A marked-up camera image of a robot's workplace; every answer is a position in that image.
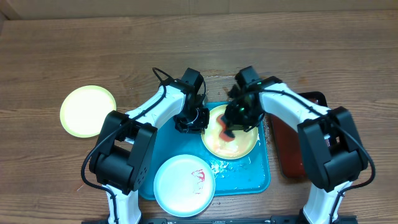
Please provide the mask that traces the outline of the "teal plastic tray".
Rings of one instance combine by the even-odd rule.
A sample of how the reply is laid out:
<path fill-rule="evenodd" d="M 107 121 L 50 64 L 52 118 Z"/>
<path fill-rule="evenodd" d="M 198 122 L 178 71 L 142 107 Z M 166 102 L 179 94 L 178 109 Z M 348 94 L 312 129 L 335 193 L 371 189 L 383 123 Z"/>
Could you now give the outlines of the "teal plastic tray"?
<path fill-rule="evenodd" d="M 256 194 L 271 182 L 264 127 L 258 127 L 256 145 L 249 154 L 239 159 L 225 160 L 214 156 L 203 144 L 199 134 L 183 134 L 168 120 L 157 132 L 149 173 L 139 189 L 139 195 L 154 200 L 154 178 L 159 167 L 173 156 L 189 154 L 203 159 L 215 176 L 216 196 Z"/>

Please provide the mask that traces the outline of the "small yellow plate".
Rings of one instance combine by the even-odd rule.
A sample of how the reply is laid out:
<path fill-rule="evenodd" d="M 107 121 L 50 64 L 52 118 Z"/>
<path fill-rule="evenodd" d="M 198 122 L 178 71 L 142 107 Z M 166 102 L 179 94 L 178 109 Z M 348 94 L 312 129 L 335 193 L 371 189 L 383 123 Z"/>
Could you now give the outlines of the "small yellow plate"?
<path fill-rule="evenodd" d="M 235 140 L 226 142 L 219 138 L 221 126 L 216 119 L 224 114 L 226 105 L 216 106 L 210 110 L 208 127 L 202 132 L 201 139 L 205 147 L 215 156 L 222 159 L 239 159 L 254 149 L 259 137 L 259 129 L 255 127 L 249 132 L 233 131 Z"/>

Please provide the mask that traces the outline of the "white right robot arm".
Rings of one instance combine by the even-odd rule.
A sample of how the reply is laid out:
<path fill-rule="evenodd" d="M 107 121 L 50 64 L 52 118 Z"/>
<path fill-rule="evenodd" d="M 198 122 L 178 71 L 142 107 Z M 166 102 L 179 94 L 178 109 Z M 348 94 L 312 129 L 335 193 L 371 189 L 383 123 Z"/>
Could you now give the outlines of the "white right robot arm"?
<path fill-rule="evenodd" d="M 302 223 L 338 223 L 338 207 L 345 193 L 371 183 L 353 182 L 374 162 L 361 143 L 351 113 L 344 107 L 329 109 L 292 91 L 276 77 L 240 81 L 229 91 L 232 102 L 219 119 L 221 137 L 234 139 L 234 131 L 249 131 L 269 113 L 298 134 L 300 153 L 312 183 L 301 211 Z"/>

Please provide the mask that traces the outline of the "dark red water tray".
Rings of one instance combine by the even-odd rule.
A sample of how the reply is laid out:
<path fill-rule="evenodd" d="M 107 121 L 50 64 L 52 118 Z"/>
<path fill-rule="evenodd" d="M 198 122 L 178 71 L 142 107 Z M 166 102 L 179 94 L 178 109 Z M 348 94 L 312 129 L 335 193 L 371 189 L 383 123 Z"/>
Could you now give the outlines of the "dark red water tray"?
<path fill-rule="evenodd" d="M 282 175 L 287 179 L 306 178 L 297 132 L 273 114 L 271 127 Z"/>

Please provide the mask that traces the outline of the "large yellow plate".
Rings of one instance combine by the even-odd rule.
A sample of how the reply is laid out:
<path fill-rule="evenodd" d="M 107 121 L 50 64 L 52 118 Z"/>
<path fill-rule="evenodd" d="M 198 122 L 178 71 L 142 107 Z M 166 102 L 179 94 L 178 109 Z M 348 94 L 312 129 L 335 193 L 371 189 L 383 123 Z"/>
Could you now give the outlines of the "large yellow plate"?
<path fill-rule="evenodd" d="M 116 109 L 113 95 L 105 88 L 87 85 L 72 91 L 60 108 L 60 121 L 66 132 L 78 138 L 100 133 L 105 117 Z"/>

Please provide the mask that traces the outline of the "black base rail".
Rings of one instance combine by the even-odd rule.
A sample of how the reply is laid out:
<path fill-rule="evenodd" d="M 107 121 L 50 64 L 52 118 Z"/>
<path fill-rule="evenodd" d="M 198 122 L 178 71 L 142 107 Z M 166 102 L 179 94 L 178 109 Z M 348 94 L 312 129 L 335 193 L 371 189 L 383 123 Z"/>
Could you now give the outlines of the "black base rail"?
<path fill-rule="evenodd" d="M 298 215 L 274 215 L 270 218 L 232 218 L 232 219 L 176 219 L 166 218 L 141 219 L 139 224 L 296 224 Z"/>

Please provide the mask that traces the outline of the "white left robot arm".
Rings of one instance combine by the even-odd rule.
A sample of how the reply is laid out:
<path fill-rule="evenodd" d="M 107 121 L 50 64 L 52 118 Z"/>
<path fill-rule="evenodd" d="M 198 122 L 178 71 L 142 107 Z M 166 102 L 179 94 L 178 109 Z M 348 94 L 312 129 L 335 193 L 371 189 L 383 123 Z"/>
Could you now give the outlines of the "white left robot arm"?
<path fill-rule="evenodd" d="M 149 173 L 152 158 L 198 142 L 209 120 L 203 106 L 202 79 L 162 80 L 158 91 L 140 107 L 105 118 L 95 147 L 81 167 L 85 184 L 107 195 L 105 223 L 139 223 L 138 190 Z"/>

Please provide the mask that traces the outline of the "light blue plate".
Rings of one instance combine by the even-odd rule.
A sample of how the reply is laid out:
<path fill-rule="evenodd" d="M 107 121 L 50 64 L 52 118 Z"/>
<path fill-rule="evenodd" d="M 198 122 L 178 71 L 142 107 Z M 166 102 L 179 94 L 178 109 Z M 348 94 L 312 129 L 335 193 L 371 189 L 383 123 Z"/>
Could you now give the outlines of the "light blue plate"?
<path fill-rule="evenodd" d="M 197 156 L 182 154 L 165 161 L 154 179 L 157 203 L 176 217 L 192 217 L 204 211 L 215 195 L 215 176 Z"/>

